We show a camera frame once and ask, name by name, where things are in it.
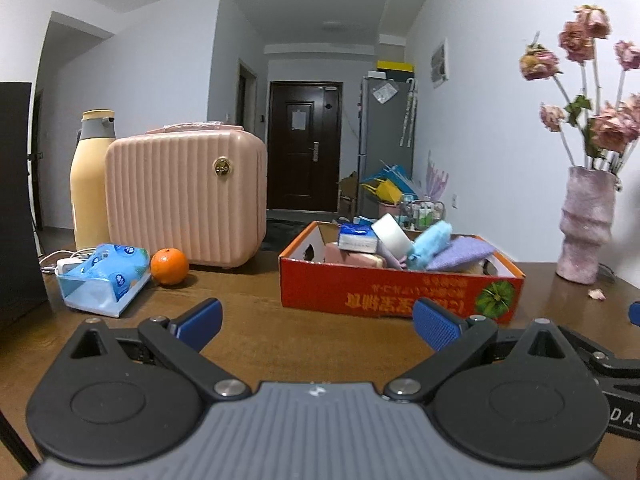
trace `thermos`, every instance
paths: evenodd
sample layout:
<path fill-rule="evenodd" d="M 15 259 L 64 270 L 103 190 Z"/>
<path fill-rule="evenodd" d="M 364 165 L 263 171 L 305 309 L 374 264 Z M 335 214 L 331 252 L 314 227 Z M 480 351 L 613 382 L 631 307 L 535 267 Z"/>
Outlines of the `thermos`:
<path fill-rule="evenodd" d="M 77 250 L 110 242 L 104 168 L 107 149 L 116 139 L 113 119 L 112 110 L 82 114 L 70 176 Z"/>

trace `marble textured vase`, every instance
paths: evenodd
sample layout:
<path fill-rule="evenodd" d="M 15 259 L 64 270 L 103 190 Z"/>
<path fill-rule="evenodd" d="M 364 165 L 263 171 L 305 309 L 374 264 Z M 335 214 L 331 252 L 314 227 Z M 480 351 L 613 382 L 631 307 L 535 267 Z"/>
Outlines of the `marble textured vase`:
<path fill-rule="evenodd" d="M 598 275 L 598 253 L 611 240 L 616 177 L 607 171 L 569 168 L 560 230 L 564 233 L 556 273 L 591 285 Z"/>

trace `gray ribbed plate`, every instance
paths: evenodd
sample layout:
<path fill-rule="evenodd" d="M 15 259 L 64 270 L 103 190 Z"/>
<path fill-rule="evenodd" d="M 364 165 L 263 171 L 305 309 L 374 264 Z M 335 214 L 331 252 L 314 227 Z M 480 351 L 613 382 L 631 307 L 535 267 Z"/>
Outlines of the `gray ribbed plate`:
<path fill-rule="evenodd" d="M 263 383 L 214 405 L 180 446 L 116 470 L 48 460 L 34 480 L 605 480 L 591 463 L 519 472 L 448 444 L 416 404 L 382 399 L 369 383 Z"/>

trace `red box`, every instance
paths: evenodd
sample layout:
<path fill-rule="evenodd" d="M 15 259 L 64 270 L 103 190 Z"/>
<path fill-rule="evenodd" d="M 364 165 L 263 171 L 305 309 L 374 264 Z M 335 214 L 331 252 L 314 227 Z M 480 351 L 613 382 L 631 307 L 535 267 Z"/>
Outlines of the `red box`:
<path fill-rule="evenodd" d="M 513 317 L 525 275 L 503 254 L 496 251 L 488 258 L 491 274 L 326 264 L 324 245 L 337 240 L 339 229 L 336 224 L 312 222 L 282 251 L 283 306 L 352 316 L 411 317 L 415 300 L 430 298 L 463 318 L 484 314 L 506 324 Z"/>

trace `yellow bag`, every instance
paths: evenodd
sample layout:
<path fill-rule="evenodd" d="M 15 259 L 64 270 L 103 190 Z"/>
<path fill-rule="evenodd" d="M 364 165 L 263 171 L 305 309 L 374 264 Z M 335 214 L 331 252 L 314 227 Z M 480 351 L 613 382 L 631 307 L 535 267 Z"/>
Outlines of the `yellow bag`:
<path fill-rule="evenodd" d="M 380 180 L 376 179 L 378 187 L 373 187 L 371 184 L 360 184 L 364 189 L 373 193 L 381 202 L 388 204 L 397 204 L 402 198 L 402 191 L 398 189 L 398 186 L 391 182 L 389 179 Z"/>

